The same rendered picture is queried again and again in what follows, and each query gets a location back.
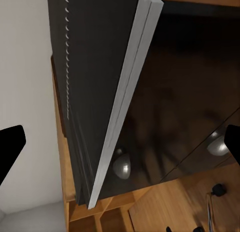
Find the swivel chair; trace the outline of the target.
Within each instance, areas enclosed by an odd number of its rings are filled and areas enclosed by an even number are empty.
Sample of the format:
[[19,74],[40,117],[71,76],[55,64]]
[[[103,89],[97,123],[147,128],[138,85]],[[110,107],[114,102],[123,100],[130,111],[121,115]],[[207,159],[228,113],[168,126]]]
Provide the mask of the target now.
[[[212,206],[212,196],[216,195],[218,197],[221,197],[225,195],[226,192],[227,191],[222,188],[221,184],[217,184],[212,188],[212,192],[209,192],[206,194],[207,218],[208,218],[208,226],[209,226],[208,232],[217,232],[213,206]],[[166,228],[166,232],[172,232],[169,226]],[[201,227],[197,227],[196,229],[193,230],[193,232],[201,232]]]

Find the notebook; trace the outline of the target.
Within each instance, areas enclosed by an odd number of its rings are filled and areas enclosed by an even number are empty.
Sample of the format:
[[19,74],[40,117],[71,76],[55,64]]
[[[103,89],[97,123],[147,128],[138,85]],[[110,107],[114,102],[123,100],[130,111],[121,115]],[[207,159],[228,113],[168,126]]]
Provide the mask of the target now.
[[165,0],[67,1],[67,117],[96,207]]

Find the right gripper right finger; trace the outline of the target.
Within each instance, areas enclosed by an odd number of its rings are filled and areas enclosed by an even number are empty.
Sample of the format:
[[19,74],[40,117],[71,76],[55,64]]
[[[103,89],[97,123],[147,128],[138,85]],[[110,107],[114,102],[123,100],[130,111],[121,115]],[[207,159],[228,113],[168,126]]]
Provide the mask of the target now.
[[234,158],[240,165],[240,127],[235,125],[229,125],[227,127],[224,143],[233,154]]

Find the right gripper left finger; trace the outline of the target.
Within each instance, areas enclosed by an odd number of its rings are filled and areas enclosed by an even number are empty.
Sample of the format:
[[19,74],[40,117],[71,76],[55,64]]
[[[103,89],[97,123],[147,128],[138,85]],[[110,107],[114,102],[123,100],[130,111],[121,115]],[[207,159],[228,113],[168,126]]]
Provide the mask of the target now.
[[22,125],[0,130],[0,184],[26,144]]

